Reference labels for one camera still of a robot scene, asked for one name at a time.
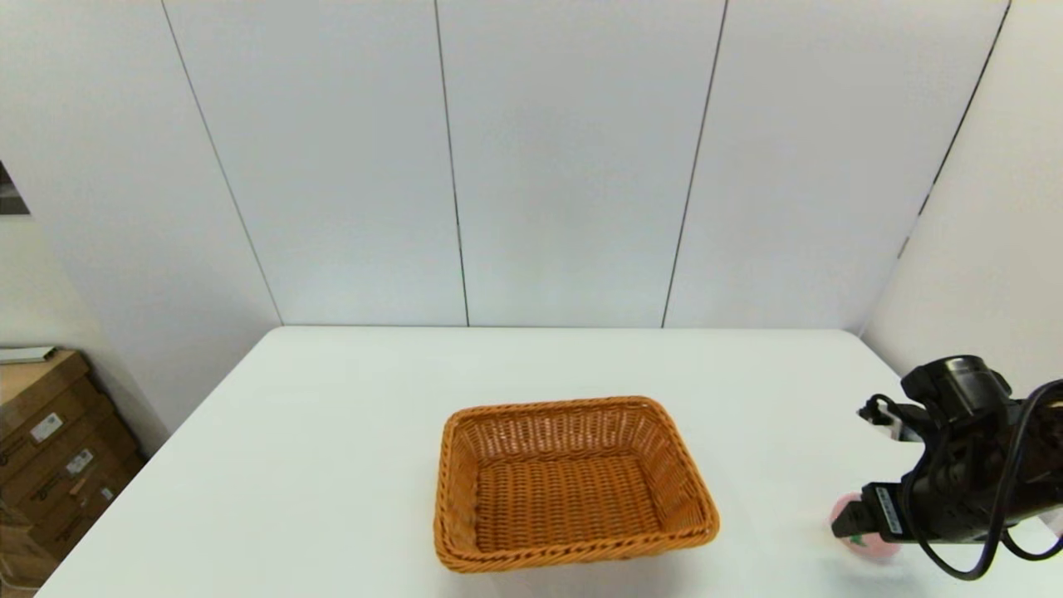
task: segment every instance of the woven bottom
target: woven bottom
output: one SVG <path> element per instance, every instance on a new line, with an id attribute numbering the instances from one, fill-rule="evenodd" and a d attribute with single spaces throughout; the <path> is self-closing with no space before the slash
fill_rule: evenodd
<path id="1" fill-rule="evenodd" d="M 661 531 L 635 456 L 494 463 L 479 472 L 476 502 L 484 552 Z"/>

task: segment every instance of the label sticker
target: label sticker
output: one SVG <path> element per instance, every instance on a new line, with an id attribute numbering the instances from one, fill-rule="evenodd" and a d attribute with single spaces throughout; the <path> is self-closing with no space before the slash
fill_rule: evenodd
<path id="1" fill-rule="evenodd" d="M 890 531 L 897 535 L 904 535 L 905 530 L 900 527 L 900 517 L 897 517 L 897 510 L 893 507 L 890 491 L 882 486 L 876 486 L 875 494 L 878 495 L 878 503 L 882 506 L 882 514 L 885 515 L 885 523 L 890 526 Z"/>
<path id="2" fill-rule="evenodd" d="M 63 421 L 60 420 L 58 415 L 55 415 L 55 413 L 52 412 L 48 414 L 48 417 L 41 420 L 40 424 L 34 426 L 33 430 L 30 430 L 30 435 L 33 437 L 33 441 L 35 443 L 40 444 L 45 442 L 48 437 L 55 433 L 55 431 L 62 426 Z"/>
<path id="3" fill-rule="evenodd" d="M 83 449 L 70 460 L 70 463 L 67 463 L 67 473 L 71 476 L 77 476 L 78 474 L 81 474 L 82 469 L 84 469 L 91 462 L 92 451 Z"/>

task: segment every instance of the white wall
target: white wall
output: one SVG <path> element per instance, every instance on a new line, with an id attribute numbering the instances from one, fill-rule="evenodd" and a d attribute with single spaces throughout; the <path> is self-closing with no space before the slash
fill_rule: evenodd
<path id="1" fill-rule="evenodd" d="M 1018 396 L 1063 378 L 1061 31 L 1063 2 L 1012 5 L 952 152 L 864 334 L 899 373 L 974 354 Z"/>
<path id="2" fill-rule="evenodd" d="M 1006 7 L 731 2 L 667 326 L 860 330 Z"/>
<path id="3" fill-rule="evenodd" d="M 98 380 L 149 454 L 169 433 L 31 216 L 0 217 L 0 346 L 61 345 L 84 352 Z"/>
<path id="4" fill-rule="evenodd" d="M 173 431 L 280 319 L 157 2 L 7 1 L 0 156 Z"/>

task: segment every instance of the basket rim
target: basket rim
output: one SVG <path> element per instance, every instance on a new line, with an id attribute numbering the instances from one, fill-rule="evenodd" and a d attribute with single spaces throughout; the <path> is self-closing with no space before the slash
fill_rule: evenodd
<path id="1" fill-rule="evenodd" d="M 490 552 L 462 550 L 454 546 L 453 540 L 446 527 L 445 503 L 446 491 L 450 481 L 450 457 L 451 445 L 457 427 L 465 421 L 478 415 L 513 414 L 529 411 L 571 411 L 575 409 L 605 407 L 618 404 L 638 405 L 649 408 L 660 420 L 661 425 L 668 431 L 669 440 L 679 454 L 679 462 L 684 472 L 694 485 L 695 499 L 702 514 L 705 516 L 705 524 L 688 526 L 672 532 L 652 532 L 628 536 L 604 537 L 591 541 L 584 541 L 570 544 L 553 544 L 543 546 L 532 546 L 513 550 L 494 550 Z M 435 530 L 436 552 L 449 567 L 452 564 L 489 564 L 508 562 L 512 567 L 500 567 L 500 569 L 514 568 L 521 563 L 529 560 L 538 560 L 546 557 L 557 557 L 572 554 L 573 558 L 595 550 L 612 548 L 621 550 L 623 557 L 635 557 L 645 552 L 646 549 L 662 543 L 673 544 L 675 548 L 698 546 L 711 542 L 720 531 L 720 514 L 716 511 L 712 497 L 694 464 L 687 445 L 684 443 L 679 431 L 664 408 L 651 399 L 641 395 L 602 397 L 592 399 L 570 399 L 559 401 L 540 401 L 532 404 L 505 404 L 497 406 L 483 406 L 462 409 L 446 421 L 443 428 L 443 443 L 439 458 L 439 480 L 436 492 L 436 514 L 433 522 Z"/>

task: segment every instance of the black cable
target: black cable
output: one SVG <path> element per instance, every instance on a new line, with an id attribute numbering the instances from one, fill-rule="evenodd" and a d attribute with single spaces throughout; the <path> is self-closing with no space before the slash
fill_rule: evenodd
<path id="1" fill-rule="evenodd" d="M 990 527 L 988 533 L 985 534 L 985 542 L 982 544 L 982 553 L 978 558 L 978 563 L 976 563 L 971 570 L 962 571 L 957 569 L 939 557 L 938 553 L 930 548 L 930 543 L 927 542 L 926 534 L 923 532 L 918 522 L 915 520 L 915 515 L 912 513 L 912 494 L 915 486 L 915 480 L 922 475 L 923 468 L 927 464 L 929 447 L 927 450 L 923 451 L 923 457 L 919 458 L 919 461 L 915 465 L 915 468 L 912 469 L 912 473 L 905 477 L 900 490 L 900 506 L 905 519 L 908 522 L 908 526 L 912 530 L 912 535 L 915 536 L 915 541 L 919 544 L 919 548 L 923 549 L 923 552 L 925 552 L 935 565 L 941 567 L 941 569 L 948 575 L 964 581 L 974 581 L 984 576 L 985 571 L 989 570 L 990 565 L 993 564 L 993 559 L 996 557 L 997 546 L 1000 543 L 1001 536 L 1007 539 L 1005 540 L 1005 546 L 1008 546 L 1012 552 L 1018 550 L 1023 554 L 1027 554 L 1032 558 L 1028 560 L 1048 559 L 1063 549 L 1063 547 L 1060 546 L 1063 544 L 1063 540 L 1060 540 L 1056 547 L 1049 549 L 1047 552 L 1043 554 L 1030 554 L 1015 545 L 1015 543 L 1011 541 L 1010 536 L 1005 535 L 1003 529 L 1008 510 L 1011 506 L 1011 496 L 1015 491 L 1015 483 L 1018 480 L 1018 466 L 1023 461 L 1023 442 L 1026 440 L 1026 431 L 1030 426 L 1030 418 L 1033 415 L 1033 412 L 1047 397 L 1052 396 L 1060 390 L 1063 390 L 1063 380 L 1049 382 L 1034 391 L 1033 394 L 1030 395 L 1030 398 L 1023 404 L 1023 411 L 1019 415 L 1018 423 L 1015 425 L 1015 433 L 1012 435 L 1011 445 L 1008 448 L 1008 457 L 1005 460 L 1003 469 L 1000 473 L 1000 481 L 997 483 L 996 496 L 993 498 L 993 510 L 990 513 Z"/>
<path id="2" fill-rule="evenodd" d="M 1008 547 L 1008 550 L 1011 550 L 1012 554 L 1025 561 L 1045 561 L 1059 554 L 1060 551 L 1063 551 L 1063 536 L 1060 536 L 1060 539 L 1056 541 L 1054 546 L 1040 554 L 1023 550 L 1017 544 L 1015 544 L 1015 541 L 1011 539 L 1011 533 L 1007 531 L 1003 532 L 1003 545 Z"/>

